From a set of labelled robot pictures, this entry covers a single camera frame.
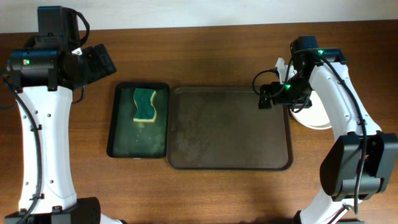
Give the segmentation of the white plate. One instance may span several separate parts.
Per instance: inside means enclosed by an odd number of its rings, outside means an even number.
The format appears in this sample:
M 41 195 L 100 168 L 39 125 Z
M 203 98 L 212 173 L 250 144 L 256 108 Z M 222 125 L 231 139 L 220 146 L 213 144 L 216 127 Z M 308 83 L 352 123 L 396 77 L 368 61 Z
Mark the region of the white plate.
M 311 107 L 304 108 L 299 113 L 290 112 L 290 114 L 305 127 L 317 130 L 330 129 L 330 120 L 316 91 L 312 91 L 310 101 Z

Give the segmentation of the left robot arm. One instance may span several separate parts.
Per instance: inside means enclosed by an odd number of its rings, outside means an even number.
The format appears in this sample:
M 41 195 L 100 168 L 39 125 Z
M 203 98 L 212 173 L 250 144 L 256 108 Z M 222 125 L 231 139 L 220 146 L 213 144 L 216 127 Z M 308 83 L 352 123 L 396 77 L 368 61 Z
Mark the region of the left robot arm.
M 73 92 L 116 71 L 104 45 L 86 47 L 82 13 L 40 6 L 39 33 L 12 52 L 4 83 L 21 115 L 23 186 L 6 223 L 112 223 L 95 197 L 78 198 L 72 181 L 68 125 Z

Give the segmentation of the green and yellow sponge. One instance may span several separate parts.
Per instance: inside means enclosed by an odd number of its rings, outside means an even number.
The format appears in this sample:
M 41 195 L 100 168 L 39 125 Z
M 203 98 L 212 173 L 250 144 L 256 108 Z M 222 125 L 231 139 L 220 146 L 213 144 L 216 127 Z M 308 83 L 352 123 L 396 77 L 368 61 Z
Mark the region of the green and yellow sponge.
M 134 122 L 153 123 L 157 117 L 157 112 L 153 103 L 156 91 L 148 88 L 136 88 L 133 94 L 136 113 L 133 117 Z

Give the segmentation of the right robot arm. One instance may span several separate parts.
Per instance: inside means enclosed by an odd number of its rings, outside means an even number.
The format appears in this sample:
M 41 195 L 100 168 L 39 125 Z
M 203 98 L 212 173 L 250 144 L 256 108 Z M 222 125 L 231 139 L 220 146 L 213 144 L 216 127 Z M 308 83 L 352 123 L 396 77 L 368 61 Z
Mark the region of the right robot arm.
M 366 111 L 339 48 L 320 48 L 313 35 L 290 44 L 291 58 L 278 59 L 278 81 L 255 91 L 258 107 L 284 105 L 293 113 L 310 108 L 316 92 L 333 130 L 335 143 L 320 166 L 321 189 L 299 210 L 294 223 L 339 223 L 342 216 L 387 189 L 397 160 L 397 135 L 384 133 Z

